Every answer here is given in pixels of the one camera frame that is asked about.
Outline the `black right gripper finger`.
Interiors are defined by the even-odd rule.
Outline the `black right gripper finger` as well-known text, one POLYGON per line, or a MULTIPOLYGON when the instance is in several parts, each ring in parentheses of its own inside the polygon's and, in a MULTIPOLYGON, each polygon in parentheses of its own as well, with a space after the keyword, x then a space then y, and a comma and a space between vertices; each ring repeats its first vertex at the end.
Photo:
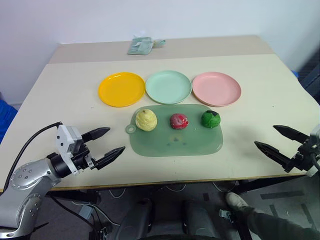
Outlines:
POLYGON ((286 173, 289 173, 294 168, 292 160, 280 153, 278 149, 259 141, 255 141, 254 144, 268 158, 280 164, 286 173))
POLYGON ((276 129, 281 135, 283 135, 284 137, 286 137, 292 141, 296 141, 298 143, 305 144, 309 140, 308 135, 306 135, 298 130, 295 130, 289 126, 273 125, 273 128, 276 129))

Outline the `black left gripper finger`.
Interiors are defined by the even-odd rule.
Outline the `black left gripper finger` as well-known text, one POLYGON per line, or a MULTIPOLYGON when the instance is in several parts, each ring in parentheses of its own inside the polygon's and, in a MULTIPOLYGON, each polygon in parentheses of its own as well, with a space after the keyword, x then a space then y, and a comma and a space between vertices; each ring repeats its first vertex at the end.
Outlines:
POLYGON ((99 139, 104 134, 106 134, 110 129, 111 129, 110 127, 99 127, 82 134, 81 137, 83 142, 87 143, 89 141, 94 141, 96 139, 99 139))
POLYGON ((111 164, 123 153, 125 149, 126 147, 122 146, 107 152, 102 158, 95 161, 95 168, 97 170, 101 170, 102 168, 111 164))

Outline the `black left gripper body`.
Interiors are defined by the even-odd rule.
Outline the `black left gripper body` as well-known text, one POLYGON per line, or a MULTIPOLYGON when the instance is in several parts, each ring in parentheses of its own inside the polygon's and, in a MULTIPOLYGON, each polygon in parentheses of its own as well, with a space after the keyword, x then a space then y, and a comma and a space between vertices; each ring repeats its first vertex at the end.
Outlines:
POLYGON ((96 168, 96 160, 92 157, 85 143, 81 143, 78 152, 72 155, 71 161, 77 170, 85 170, 86 168, 92 170, 96 168))

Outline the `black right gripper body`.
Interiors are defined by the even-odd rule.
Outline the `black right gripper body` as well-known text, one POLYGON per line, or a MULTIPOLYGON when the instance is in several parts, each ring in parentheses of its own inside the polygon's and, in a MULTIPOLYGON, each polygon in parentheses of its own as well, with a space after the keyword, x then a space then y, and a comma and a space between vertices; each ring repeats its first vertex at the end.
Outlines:
POLYGON ((305 141, 297 150, 297 153, 291 159, 293 166, 299 170, 310 170, 314 164, 312 157, 316 156, 316 148, 312 144, 305 141))

